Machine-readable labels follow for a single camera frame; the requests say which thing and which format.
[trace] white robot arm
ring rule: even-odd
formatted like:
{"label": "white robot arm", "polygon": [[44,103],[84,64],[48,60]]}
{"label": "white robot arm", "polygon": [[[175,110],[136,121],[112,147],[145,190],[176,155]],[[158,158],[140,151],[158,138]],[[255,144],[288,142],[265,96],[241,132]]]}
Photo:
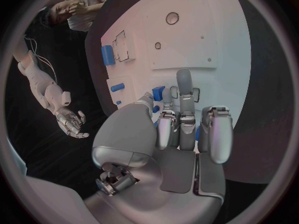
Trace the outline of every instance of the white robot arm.
{"label": "white robot arm", "polygon": [[21,73],[28,78],[33,95],[44,109],[56,116],[60,128],[75,138],[88,137],[88,133],[80,133],[81,125],[86,122],[84,114],[79,111],[79,118],[66,108],[71,103],[70,93],[63,92],[47,73],[39,69],[36,55],[28,50],[24,39],[20,40],[13,56]]}

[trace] cable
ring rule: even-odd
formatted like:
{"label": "cable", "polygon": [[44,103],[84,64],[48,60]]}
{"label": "cable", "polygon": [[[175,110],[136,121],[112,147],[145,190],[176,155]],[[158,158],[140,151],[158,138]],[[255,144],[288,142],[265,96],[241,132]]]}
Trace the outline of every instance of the cable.
{"label": "cable", "polygon": [[[31,45],[32,51],[33,51],[33,53],[37,56],[37,58],[38,58],[40,61],[42,61],[43,63],[45,63],[46,65],[48,65],[48,66],[52,69],[52,71],[53,71],[53,73],[54,73],[54,76],[55,76],[55,82],[56,82],[56,84],[57,84],[56,73],[55,73],[54,68],[53,68],[53,66],[51,65],[51,63],[50,63],[46,58],[44,58],[44,57],[39,56],[39,55],[36,54],[36,50],[37,50],[37,42],[36,42],[33,38],[26,37],[26,34],[24,35],[24,38],[25,38],[26,40],[29,40],[29,41],[30,41],[30,45]],[[33,48],[32,41],[35,42],[35,49]]]}

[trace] person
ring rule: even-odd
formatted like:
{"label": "person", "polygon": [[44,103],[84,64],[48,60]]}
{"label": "person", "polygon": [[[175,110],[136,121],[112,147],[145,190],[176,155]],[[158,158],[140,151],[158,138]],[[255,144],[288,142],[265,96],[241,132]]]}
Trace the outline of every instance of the person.
{"label": "person", "polygon": [[41,24],[54,27],[68,22],[70,29],[88,32],[106,0],[66,0],[47,6],[41,11]]}

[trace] black hair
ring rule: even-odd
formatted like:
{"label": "black hair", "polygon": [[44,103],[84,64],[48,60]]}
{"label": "black hair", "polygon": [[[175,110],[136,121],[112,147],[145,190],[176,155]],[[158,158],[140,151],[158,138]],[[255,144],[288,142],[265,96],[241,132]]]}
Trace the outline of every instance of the black hair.
{"label": "black hair", "polygon": [[42,10],[40,13],[40,23],[47,27],[47,28],[53,28],[56,24],[53,22],[51,19],[51,13],[52,13],[52,8],[54,7],[53,5],[47,6],[44,10]]}

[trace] circular hole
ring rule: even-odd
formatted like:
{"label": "circular hole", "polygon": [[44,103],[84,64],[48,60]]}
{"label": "circular hole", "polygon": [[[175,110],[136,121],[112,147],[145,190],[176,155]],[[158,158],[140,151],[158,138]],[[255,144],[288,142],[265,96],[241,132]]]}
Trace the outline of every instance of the circular hole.
{"label": "circular hole", "polygon": [[179,16],[176,12],[171,12],[167,15],[166,17],[166,22],[169,25],[174,25],[178,22],[179,20]]}
{"label": "circular hole", "polygon": [[161,43],[160,42],[157,42],[154,46],[157,50],[161,49]]}

